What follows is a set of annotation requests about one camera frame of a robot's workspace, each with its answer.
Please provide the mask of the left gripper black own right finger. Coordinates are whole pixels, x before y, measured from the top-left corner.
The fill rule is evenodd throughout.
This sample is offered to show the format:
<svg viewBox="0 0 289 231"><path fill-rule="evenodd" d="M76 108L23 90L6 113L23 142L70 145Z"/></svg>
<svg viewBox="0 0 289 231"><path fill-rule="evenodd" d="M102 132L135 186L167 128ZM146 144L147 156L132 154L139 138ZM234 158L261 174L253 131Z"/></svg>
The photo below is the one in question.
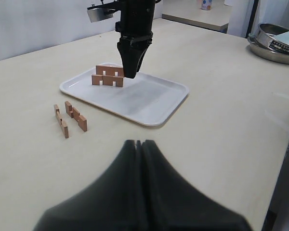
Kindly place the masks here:
<svg viewBox="0 0 289 231"><path fill-rule="evenodd" d="M186 181L153 140L142 144L142 184L151 231L250 231L246 219Z"/></svg>

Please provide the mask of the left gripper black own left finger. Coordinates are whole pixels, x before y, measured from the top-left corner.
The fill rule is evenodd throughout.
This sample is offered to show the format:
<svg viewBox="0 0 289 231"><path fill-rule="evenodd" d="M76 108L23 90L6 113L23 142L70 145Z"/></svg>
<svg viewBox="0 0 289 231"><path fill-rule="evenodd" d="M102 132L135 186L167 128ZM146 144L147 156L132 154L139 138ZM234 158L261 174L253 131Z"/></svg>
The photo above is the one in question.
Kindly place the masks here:
<svg viewBox="0 0 289 231"><path fill-rule="evenodd" d="M127 140L87 188L44 212L36 231L143 231L140 141Z"/></svg>

